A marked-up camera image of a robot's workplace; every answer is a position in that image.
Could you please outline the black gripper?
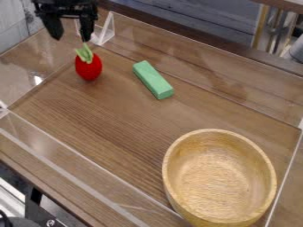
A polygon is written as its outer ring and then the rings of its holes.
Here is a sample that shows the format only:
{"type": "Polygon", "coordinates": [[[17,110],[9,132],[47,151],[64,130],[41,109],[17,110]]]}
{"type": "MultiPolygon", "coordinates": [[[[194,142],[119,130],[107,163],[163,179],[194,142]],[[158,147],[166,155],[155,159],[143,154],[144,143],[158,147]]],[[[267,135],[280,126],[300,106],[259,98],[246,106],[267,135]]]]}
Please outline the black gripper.
{"type": "Polygon", "coordinates": [[[89,41],[99,18],[96,0],[32,0],[32,4],[52,38],[60,40],[64,34],[60,18],[71,17],[79,18],[81,41],[89,41]]]}

